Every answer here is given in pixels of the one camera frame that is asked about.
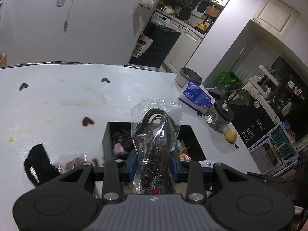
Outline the blue floral fabric scrunchie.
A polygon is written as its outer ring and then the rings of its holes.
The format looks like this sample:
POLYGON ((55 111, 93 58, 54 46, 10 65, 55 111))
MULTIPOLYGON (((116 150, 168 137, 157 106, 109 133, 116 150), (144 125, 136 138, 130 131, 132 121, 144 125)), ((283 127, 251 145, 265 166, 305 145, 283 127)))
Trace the blue floral fabric scrunchie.
POLYGON ((184 152, 185 147, 182 146, 182 143, 179 140, 176 140, 173 144, 172 151, 173 152, 184 152))

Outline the bag of tan cords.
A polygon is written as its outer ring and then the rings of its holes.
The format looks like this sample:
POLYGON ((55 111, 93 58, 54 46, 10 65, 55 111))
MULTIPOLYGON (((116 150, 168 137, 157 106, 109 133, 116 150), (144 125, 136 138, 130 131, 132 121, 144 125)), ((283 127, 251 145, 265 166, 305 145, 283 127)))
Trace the bag of tan cords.
POLYGON ((55 167, 61 174, 64 174, 86 162, 87 156, 85 154, 62 155, 55 164, 55 167))

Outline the bag of black cords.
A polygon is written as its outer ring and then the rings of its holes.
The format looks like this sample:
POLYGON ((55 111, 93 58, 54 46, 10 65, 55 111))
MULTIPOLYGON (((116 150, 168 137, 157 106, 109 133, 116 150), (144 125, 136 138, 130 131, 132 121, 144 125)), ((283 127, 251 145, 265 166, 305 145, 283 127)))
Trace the bag of black cords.
POLYGON ((146 99, 131 109, 131 139, 138 161, 132 193, 174 193, 169 158, 182 117, 182 104, 164 99, 146 99))

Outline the peach satin scrunchie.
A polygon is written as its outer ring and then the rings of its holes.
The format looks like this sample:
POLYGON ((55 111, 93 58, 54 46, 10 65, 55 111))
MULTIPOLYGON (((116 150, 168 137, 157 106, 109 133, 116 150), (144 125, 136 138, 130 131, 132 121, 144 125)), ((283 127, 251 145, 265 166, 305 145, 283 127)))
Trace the peach satin scrunchie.
POLYGON ((178 152, 178 159, 181 161, 191 161, 192 159, 188 155, 188 150, 189 148, 181 148, 180 151, 178 152))

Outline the dark crochet scrunchie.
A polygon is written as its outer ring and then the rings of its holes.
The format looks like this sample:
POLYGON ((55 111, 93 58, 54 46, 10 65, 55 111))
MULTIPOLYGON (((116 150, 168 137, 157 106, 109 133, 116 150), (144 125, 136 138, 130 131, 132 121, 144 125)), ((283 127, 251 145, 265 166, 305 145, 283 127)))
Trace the dark crochet scrunchie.
POLYGON ((125 130, 115 132, 112 135, 112 148, 114 154, 130 153, 134 148, 131 132, 125 130))

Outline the yellow lemon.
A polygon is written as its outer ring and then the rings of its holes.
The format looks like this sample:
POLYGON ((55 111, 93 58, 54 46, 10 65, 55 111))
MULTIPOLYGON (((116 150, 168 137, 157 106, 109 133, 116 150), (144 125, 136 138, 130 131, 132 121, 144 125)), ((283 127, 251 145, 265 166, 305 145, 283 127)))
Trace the yellow lemon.
POLYGON ((224 137, 229 143, 234 143, 238 138, 238 133, 234 128, 232 128, 224 133, 224 137))

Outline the black letter board sign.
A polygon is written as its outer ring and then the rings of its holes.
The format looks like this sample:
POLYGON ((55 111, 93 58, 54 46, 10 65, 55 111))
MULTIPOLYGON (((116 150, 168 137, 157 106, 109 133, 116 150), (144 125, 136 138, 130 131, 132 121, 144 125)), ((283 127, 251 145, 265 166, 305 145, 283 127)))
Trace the black letter board sign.
POLYGON ((234 113, 232 124, 247 148, 275 127, 269 114, 252 96, 246 105, 229 104, 229 106, 234 113))

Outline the black velvet scrunchie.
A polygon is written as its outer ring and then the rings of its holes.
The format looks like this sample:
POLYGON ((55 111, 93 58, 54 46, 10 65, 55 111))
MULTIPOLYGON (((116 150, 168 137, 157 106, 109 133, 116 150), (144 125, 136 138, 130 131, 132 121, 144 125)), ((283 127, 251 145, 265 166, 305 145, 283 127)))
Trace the black velvet scrunchie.
POLYGON ((28 179, 35 187, 60 175, 60 172, 51 164, 43 144, 32 147, 23 165, 28 179))

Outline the glass jar black lid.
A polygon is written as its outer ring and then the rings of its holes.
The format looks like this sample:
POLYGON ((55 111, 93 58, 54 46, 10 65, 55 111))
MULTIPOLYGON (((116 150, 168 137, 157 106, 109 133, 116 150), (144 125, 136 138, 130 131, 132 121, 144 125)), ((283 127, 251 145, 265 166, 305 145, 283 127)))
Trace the glass jar black lid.
POLYGON ((204 115, 205 122, 214 131, 221 132, 234 120, 234 112, 223 100, 217 100, 204 115))

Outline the blue tissue pack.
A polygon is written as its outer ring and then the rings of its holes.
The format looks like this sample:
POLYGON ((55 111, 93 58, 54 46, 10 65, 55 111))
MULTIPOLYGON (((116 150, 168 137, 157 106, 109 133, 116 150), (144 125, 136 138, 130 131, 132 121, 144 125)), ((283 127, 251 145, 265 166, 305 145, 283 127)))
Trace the blue tissue pack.
POLYGON ((184 85, 178 99, 202 114, 212 106, 211 97, 190 81, 184 85))

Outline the green plant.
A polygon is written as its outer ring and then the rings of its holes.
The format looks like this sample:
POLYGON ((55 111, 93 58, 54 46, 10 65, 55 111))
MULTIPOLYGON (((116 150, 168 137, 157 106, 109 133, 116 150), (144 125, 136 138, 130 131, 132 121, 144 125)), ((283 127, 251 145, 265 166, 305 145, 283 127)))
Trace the green plant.
POLYGON ((234 72, 223 72, 217 77, 217 85, 225 84, 231 89, 241 88, 244 83, 234 72))

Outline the grey round tin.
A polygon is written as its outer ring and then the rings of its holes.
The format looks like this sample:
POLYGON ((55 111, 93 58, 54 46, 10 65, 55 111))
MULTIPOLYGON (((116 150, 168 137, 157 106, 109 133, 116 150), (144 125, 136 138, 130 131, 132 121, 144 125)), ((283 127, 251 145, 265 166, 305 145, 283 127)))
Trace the grey round tin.
POLYGON ((177 73, 177 76, 175 77, 175 81, 180 87, 183 87, 188 82, 192 82, 193 84, 196 84, 198 86, 202 84, 201 76, 187 67, 181 68, 181 70, 177 73))

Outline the white tote bag cartoon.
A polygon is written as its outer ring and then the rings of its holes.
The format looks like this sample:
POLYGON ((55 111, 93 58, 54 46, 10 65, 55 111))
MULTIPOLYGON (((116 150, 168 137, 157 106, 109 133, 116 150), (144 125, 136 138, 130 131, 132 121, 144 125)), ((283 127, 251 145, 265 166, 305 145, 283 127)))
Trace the white tote bag cartoon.
POLYGON ((137 43, 131 56, 135 58, 141 57, 146 52, 146 50, 150 48, 152 43, 153 40, 151 38, 147 37, 144 34, 141 34, 137 40, 137 43))

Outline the dark fabric chair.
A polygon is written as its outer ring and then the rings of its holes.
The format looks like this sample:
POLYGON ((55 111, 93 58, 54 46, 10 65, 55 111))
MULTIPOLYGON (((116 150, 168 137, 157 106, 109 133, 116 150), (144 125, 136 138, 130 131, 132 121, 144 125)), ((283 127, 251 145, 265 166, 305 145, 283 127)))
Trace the dark fabric chair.
POLYGON ((150 48, 139 58, 130 58, 130 64, 159 69, 181 33, 176 30, 149 22, 143 33, 153 40, 150 48))

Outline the white washing machine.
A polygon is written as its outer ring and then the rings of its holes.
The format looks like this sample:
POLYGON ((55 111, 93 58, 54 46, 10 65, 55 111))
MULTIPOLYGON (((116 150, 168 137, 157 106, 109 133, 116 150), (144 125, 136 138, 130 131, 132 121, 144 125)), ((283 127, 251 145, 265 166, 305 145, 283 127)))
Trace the white washing machine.
POLYGON ((165 27, 169 27, 171 25, 171 19, 159 12, 154 12, 151 16, 150 21, 165 27))

